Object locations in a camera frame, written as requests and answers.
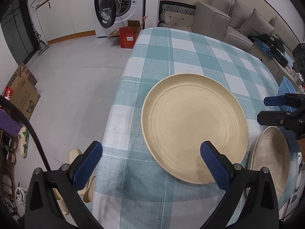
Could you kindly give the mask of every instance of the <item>white washing machine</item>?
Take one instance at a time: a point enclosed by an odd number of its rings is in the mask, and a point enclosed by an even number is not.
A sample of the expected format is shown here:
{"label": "white washing machine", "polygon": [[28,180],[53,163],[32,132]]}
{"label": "white washing machine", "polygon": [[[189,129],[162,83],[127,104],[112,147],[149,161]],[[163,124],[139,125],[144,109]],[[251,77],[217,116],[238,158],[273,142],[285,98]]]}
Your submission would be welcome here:
{"label": "white washing machine", "polygon": [[142,23],[144,0],[92,0],[96,14],[96,36],[108,36],[119,27],[127,26],[127,20]]}

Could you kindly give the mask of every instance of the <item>white cabinet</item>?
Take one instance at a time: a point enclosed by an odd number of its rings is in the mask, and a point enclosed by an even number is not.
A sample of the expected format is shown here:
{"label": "white cabinet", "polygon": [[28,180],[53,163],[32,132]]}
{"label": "white cabinet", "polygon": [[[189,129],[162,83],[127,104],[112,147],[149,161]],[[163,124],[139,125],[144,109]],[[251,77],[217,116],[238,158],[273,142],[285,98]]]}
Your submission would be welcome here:
{"label": "white cabinet", "polygon": [[76,33],[94,30],[94,0],[68,0]]}
{"label": "white cabinet", "polygon": [[75,33],[68,0],[50,0],[37,14],[47,41]]}

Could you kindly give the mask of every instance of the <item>blue gripper pad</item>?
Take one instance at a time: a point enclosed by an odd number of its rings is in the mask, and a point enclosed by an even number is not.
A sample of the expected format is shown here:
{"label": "blue gripper pad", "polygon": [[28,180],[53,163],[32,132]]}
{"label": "blue gripper pad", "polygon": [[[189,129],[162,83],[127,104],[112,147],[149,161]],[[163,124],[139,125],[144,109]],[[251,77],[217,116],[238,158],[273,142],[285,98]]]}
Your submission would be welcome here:
{"label": "blue gripper pad", "polygon": [[204,160],[206,166],[208,167],[209,171],[211,172],[218,187],[227,192],[231,185],[230,175],[222,164],[221,160],[213,152],[210,145],[214,148],[211,142],[203,142],[200,147],[200,155]]}
{"label": "blue gripper pad", "polygon": [[265,106],[284,106],[287,103],[287,99],[284,96],[270,96],[265,97]]}
{"label": "blue gripper pad", "polygon": [[85,158],[73,175],[73,189],[75,191],[85,187],[94,168],[103,155],[103,146],[100,142],[94,141],[88,149],[83,154],[77,156],[77,158],[82,157],[82,155],[85,156]]}

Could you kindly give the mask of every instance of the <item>washing machine door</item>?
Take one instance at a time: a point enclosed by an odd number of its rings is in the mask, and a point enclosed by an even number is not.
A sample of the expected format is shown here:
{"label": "washing machine door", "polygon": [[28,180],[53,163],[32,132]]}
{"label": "washing machine door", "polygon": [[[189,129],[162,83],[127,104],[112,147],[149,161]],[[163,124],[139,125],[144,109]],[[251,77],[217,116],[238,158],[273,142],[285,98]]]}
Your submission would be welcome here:
{"label": "washing machine door", "polygon": [[111,27],[116,18],[115,0],[94,0],[97,19],[104,28]]}

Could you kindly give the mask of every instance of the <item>beige bowl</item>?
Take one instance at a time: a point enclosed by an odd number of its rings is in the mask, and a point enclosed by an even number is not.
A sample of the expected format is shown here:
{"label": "beige bowl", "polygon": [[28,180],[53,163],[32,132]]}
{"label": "beige bowl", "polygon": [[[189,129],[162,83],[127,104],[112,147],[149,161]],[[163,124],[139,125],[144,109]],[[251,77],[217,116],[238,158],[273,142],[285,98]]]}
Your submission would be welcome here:
{"label": "beige bowl", "polygon": [[218,82],[197,74],[177,74],[157,83],[142,108],[142,132],[154,159],[189,183],[214,182],[200,156],[209,140],[232,163],[240,163],[248,126],[235,97]]}
{"label": "beige bowl", "polygon": [[262,167],[269,169],[279,199],[288,180],[290,160],[286,138],[277,127],[264,130],[252,147],[248,169],[260,170]]}

